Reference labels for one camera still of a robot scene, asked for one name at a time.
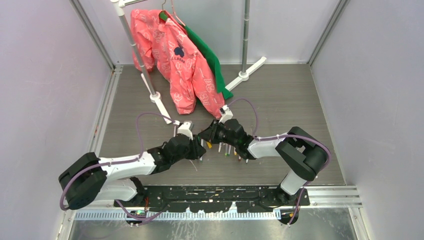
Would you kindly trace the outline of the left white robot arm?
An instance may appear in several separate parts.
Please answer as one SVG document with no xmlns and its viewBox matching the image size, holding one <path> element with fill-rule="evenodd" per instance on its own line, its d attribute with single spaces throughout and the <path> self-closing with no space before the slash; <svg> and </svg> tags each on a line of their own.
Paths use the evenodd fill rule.
<svg viewBox="0 0 424 240">
<path fill-rule="evenodd" d="M 181 160 L 200 159 L 206 152 L 197 135 L 181 133 L 136 155 L 104 158 L 87 152 L 59 175 L 59 207 L 63 211 L 84 208 L 98 199 L 106 183 L 158 174 Z"/>
</svg>

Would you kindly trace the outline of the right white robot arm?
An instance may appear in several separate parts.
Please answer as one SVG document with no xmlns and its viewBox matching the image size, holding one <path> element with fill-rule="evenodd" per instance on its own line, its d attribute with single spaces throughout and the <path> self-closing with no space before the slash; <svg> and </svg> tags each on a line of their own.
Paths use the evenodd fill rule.
<svg viewBox="0 0 424 240">
<path fill-rule="evenodd" d="M 298 190 L 312 182 L 331 159 L 326 146 L 297 126 L 284 134 L 259 137 L 248 134 L 237 119 L 214 120 L 198 136 L 211 144 L 234 147 L 244 160 L 281 157 L 290 171 L 279 184 L 277 198 L 286 206 L 297 199 Z"/>
</svg>

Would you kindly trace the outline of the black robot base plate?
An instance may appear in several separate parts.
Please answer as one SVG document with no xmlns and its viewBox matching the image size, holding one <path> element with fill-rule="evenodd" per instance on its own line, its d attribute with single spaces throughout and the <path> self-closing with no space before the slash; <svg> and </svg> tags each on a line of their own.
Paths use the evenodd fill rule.
<svg viewBox="0 0 424 240">
<path fill-rule="evenodd" d="M 115 207 L 140 207 L 152 212 L 225 213 L 235 205 L 238 213 L 271 212 L 279 207 L 310 205 L 307 190 L 288 196 L 278 186 L 270 185 L 148 185 L 128 201 L 114 202 Z"/>
</svg>

